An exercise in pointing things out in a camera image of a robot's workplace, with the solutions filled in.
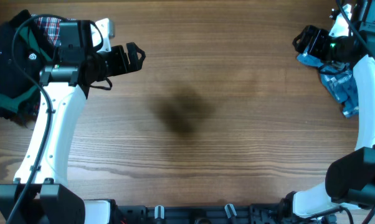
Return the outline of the black shirt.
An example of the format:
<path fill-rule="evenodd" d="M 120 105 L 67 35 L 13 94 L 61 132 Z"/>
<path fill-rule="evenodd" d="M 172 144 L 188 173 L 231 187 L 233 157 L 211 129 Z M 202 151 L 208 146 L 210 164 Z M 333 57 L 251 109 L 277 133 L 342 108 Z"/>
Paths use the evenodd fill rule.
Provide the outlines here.
<path fill-rule="evenodd" d="M 10 22 L 0 25 L 0 94 L 10 98 L 18 97 L 32 87 L 32 82 L 21 72 L 23 70 L 35 81 L 39 72 L 51 59 L 54 46 L 36 24 L 24 27 L 16 40 L 14 55 L 20 68 L 14 65 L 11 49 L 16 28 Z"/>

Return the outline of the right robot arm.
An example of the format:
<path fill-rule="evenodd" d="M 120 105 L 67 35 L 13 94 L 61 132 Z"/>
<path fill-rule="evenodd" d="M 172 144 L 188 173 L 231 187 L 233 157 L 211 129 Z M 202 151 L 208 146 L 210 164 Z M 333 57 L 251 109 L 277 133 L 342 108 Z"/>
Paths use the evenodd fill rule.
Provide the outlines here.
<path fill-rule="evenodd" d="M 346 116 L 358 115 L 354 151 L 334 161 L 324 182 L 281 200 L 278 216 L 306 222 L 339 211 L 375 215 L 375 0 L 338 1 L 330 30 L 308 25 L 293 40 L 298 60 L 315 67 Z"/>

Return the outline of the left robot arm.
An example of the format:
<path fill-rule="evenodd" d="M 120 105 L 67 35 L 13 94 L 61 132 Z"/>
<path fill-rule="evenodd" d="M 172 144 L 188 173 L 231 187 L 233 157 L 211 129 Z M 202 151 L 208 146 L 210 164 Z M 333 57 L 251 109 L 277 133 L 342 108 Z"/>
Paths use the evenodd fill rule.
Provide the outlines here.
<path fill-rule="evenodd" d="M 40 92 L 36 125 L 12 183 L 0 184 L 0 212 L 8 223 L 119 223 L 113 200 L 84 200 L 67 187 L 75 126 L 88 93 L 111 77 L 141 70 L 145 53 L 135 43 L 112 46 L 109 19 L 61 19 L 60 45 L 29 75 Z"/>

